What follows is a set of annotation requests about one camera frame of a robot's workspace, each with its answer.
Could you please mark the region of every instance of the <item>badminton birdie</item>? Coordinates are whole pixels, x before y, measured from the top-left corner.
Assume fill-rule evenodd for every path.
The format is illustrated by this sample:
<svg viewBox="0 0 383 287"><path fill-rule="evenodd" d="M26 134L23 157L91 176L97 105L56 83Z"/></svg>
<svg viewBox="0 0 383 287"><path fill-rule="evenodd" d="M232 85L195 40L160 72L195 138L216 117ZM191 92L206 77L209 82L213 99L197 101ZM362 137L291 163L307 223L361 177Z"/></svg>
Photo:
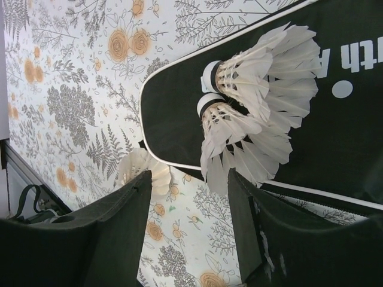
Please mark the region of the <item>badminton birdie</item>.
<svg viewBox="0 0 383 287"><path fill-rule="evenodd" d="M204 95L197 111L205 137L201 172L210 191L227 194L230 168L236 168L259 185L275 176L280 163L288 162L292 149L283 131L262 126L255 118L242 115L219 94Z"/></svg>
<svg viewBox="0 0 383 287"><path fill-rule="evenodd" d="M286 24L264 34L245 52L210 63L203 72L207 89L237 100L262 124L300 127L317 93L314 78L321 69L320 48L307 26ZM294 117L278 117L286 111Z"/></svg>
<svg viewBox="0 0 383 287"><path fill-rule="evenodd" d="M134 148L122 158L118 167L117 184L122 187L146 170L151 171L152 195L164 196L167 194L172 179L170 167L157 161L143 148Z"/></svg>

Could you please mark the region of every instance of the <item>leaf pattern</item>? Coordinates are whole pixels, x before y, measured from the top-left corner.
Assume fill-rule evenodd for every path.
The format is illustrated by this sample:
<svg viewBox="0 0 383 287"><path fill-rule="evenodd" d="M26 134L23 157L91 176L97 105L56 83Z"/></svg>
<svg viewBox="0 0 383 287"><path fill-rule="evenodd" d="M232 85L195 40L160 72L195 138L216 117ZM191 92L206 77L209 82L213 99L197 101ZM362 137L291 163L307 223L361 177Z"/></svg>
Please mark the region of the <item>leaf pattern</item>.
<svg viewBox="0 0 383 287"><path fill-rule="evenodd" d="M2 0L11 146L71 209L106 196L121 158L142 140L144 81L292 2ZM138 280L241 286L227 198L171 172L167 195L150 203ZM360 220L297 204L328 220Z"/></svg>

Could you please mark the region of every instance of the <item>black strap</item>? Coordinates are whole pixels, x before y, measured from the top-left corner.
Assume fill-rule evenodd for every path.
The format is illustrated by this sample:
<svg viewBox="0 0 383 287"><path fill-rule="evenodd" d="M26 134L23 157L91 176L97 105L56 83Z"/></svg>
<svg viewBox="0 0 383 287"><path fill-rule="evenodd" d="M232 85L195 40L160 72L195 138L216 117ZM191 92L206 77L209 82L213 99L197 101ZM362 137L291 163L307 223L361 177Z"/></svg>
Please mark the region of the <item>black strap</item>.
<svg viewBox="0 0 383 287"><path fill-rule="evenodd" d="M11 217L10 220L12 220L12 219L15 220L22 214L28 192L33 187L36 189L36 196L35 196L35 200L34 200L34 211L36 213L42 212L41 210L37 209L38 199L40 198L40 194L41 194L40 187L38 185L35 185L35 184L30 184L30 185L27 185L26 188L24 188L24 190L22 191L22 194L20 195L20 199L19 199L19 208L17 209L16 214L13 217Z"/></svg>

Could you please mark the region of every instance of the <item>black band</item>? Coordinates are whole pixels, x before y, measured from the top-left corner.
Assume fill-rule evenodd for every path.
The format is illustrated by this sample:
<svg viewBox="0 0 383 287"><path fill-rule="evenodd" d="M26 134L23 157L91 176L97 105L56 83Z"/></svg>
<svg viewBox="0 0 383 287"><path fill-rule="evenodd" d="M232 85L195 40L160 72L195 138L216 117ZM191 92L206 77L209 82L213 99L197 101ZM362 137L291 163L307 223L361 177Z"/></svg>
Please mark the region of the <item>black band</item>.
<svg viewBox="0 0 383 287"><path fill-rule="evenodd" d="M217 83L215 82L215 79L216 79L216 74L217 74L217 71L218 71L218 67L222 64L222 61L219 61L218 63L216 63L213 67L213 69L211 70L211 74L210 74L210 82L211 82L211 85L213 86L213 89L217 92L217 93L221 93L217 87Z"/></svg>
<svg viewBox="0 0 383 287"><path fill-rule="evenodd" d="M202 107L201 111L199 112L199 117L202 119L203 113L213 104L213 103L226 103L224 99L214 99L210 100L204 106Z"/></svg>

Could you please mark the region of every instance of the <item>floral tablecloth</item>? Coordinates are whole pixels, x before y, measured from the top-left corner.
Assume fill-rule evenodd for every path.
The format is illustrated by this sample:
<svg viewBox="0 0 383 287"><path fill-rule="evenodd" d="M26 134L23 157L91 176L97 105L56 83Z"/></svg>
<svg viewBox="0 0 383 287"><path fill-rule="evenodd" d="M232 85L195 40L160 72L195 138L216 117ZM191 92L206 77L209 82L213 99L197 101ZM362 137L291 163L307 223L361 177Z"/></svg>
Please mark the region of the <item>floral tablecloth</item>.
<svg viewBox="0 0 383 287"><path fill-rule="evenodd" d="M156 69L294 0L3 0L11 145L73 210L115 189ZM144 286L240 283L229 203L172 169L151 203Z"/></svg>

